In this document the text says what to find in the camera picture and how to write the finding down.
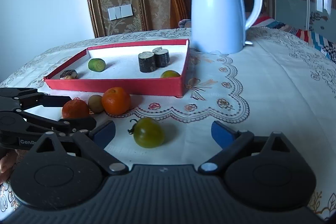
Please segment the robotic arm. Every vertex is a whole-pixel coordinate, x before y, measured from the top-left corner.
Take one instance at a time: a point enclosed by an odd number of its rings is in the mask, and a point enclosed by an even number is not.
[[[306,207],[315,175],[283,134],[257,137],[216,121],[212,131],[225,136],[223,150],[198,170],[129,170],[102,149],[111,123],[89,131],[90,119],[56,122],[24,112],[69,97],[28,89],[0,94],[0,144],[30,149],[11,176],[21,206],[3,223],[323,223]]]

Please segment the small orange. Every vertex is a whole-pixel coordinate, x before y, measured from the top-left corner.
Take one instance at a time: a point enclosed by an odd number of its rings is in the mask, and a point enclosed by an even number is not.
[[[64,119],[68,118],[85,118],[89,116],[89,106],[80,99],[73,99],[65,103],[62,108],[62,116]]]
[[[131,107],[131,97],[123,88],[111,88],[105,91],[101,99],[108,114],[121,115]]]

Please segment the lace tablecloth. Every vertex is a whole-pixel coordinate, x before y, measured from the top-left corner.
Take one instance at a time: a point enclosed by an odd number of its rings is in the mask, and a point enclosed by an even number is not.
[[[43,76],[88,46],[170,38],[190,38],[190,29],[119,34],[55,47],[24,65],[1,86],[39,88],[87,100],[92,93],[51,90],[43,83]],[[105,150],[130,167],[134,163],[198,167],[221,150],[211,138],[214,120],[261,136],[281,131],[316,174],[310,208],[328,218],[336,206],[336,64],[290,33],[251,28],[247,39],[253,46],[232,55],[191,50],[183,98],[132,96],[133,106],[126,114],[97,115],[98,123],[113,119],[117,129]],[[32,112],[61,118],[60,108],[36,107]],[[162,146],[144,149],[128,135],[130,120],[145,116],[157,119],[164,127],[166,141]],[[4,183],[1,218],[16,207],[11,187]]]

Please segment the white electric kettle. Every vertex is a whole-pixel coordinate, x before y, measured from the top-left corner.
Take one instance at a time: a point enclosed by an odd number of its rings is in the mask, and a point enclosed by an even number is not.
[[[245,19],[244,0],[192,0],[192,45],[201,52],[230,54],[245,45],[245,31],[256,21],[263,0],[254,0]]]

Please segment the lime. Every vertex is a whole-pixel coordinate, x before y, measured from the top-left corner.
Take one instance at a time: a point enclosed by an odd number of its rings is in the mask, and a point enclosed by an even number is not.
[[[89,61],[89,70],[96,71],[96,72],[102,72],[105,70],[105,61],[100,58],[93,58]]]
[[[128,130],[129,134],[133,134],[135,142],[144,148],[154,148],[160,146],[165,135],[160,124],[149,117],[145,117],[137,121],[133,125],[131,130]]]
[[[161,78],[180,77],[181,75],[175,70],[166,70],[161,74]]]

